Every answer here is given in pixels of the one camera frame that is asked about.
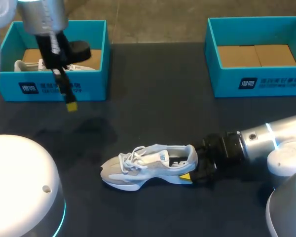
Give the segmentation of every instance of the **open cardboard box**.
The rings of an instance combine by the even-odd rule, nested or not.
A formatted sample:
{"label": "open cardboard box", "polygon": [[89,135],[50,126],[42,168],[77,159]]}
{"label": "open cardboard box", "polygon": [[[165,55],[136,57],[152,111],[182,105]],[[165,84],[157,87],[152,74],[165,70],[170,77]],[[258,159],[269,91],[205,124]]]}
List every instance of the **open cardboard box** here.
{"label": "open cardboard box", "polygon": [[215,97],[296,95],[296,17],[209,18]]}

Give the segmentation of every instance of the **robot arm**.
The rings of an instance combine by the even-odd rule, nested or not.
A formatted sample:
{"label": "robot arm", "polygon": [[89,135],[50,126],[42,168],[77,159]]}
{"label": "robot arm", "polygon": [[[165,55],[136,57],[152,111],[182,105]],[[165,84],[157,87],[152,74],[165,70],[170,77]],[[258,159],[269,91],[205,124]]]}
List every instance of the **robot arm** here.
{"label": "robot arm", "polygon": [[258,165],[258,171],[267,166],[276,188],[266,205],[271,236],[296,237],[296,116],[224,136],[211,134],[198,152],[199,166],[181,178],[199,182],[235,165]]}
{"label": "robot arm", "polygon": [[75,111],[76,98],[64,68],[89,59],[89,44],[67,40],[63,32],[68,25],[63,0],[0,0],[0,28],[11,22],[16,7],[25,30],[36,37],[46,68],[52,70],[68,111]]}

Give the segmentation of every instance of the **shoe sole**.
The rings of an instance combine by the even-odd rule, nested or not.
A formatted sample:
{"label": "shoe sole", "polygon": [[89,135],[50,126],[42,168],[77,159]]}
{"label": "shoe sole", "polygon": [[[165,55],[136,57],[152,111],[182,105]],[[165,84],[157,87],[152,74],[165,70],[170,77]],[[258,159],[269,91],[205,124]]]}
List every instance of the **shoe sole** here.
{"label": "shoe sole", "polygon": [[[167,181],[168,183],[171,183],[171,184],[192,184],[192,182],[187,181],[187,180],[180,179],[179,176],[175,176],[175,175],[171,175],[171,176],[157,176],[155,178],[163,179],[163,180],[165,180],[165,181]],[[116,189],[120,189],[120,190],[124,190],[124,191],[137,191],[149,179],[144,180],[144,181],[141,181],[141,182],[139,182],[137,184],[130,184],[130,185],[112,184],[112,183],[109,183],[109,182],[105,181],[104,179],[102,179],[102,180],[105,183],[107,183],[108,185],[110,185],[110,186],[112,186],[112,187],[114,187]]]}

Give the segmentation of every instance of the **white sneaker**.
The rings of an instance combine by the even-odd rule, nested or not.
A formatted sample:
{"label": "white sneaker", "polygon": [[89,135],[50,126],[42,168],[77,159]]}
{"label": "white sneaker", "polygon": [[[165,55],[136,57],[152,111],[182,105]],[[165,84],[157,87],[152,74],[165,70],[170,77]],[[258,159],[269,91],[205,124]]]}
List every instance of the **white sneaker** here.
{"label": "white sneaker", "polygon": [[[79,65],[70,64],[67,65],[68,69],[65,71],[95,71],[95,69],[90,67],[84,67]],[[15,72],[40,72],[40,71],[50,71],[45,67],[44,61],[40,59],[38,63],[25,63],[22,60],[17,60],[14,63]]]}
{"label": "white sneaker", "polygon": [[112,187],[125,191],[136,191],[151,178],[172,184],[191,184],[179,176],[193,171],[197,161],[192,145],[137,147],[132,153],[121,153],[105,162],[101,166],[101,177]]}

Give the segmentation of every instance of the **blue box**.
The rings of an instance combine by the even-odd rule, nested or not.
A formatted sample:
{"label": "blue box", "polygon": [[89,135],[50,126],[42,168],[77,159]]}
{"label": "blue box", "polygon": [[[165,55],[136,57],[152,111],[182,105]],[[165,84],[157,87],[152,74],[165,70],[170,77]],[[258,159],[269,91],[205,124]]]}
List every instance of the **blue box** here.
{"label": "blue box", "polygon": [[287,44],[296,61],[296,16],[208,19],[205,57],[215,97],[296,95],[296,67],[222,67],[218,46],[264,44]]}
{"label": "blue box", "polygon": [[[68,41],[83,40],[91,49],[101,50],[99,70],[66,72],[77,100],[105,100],[110,63],[106,21],[69,21],[64,33]],[[12,22],[1,46],[0,92],[4,100],[63,101],[51,71],[14,72],[14,62],[22,60],[26,49],[38,49],[35,37],[24,31],[22,22]],[[52,85],[53,89],[46,89],[46,85]]]}

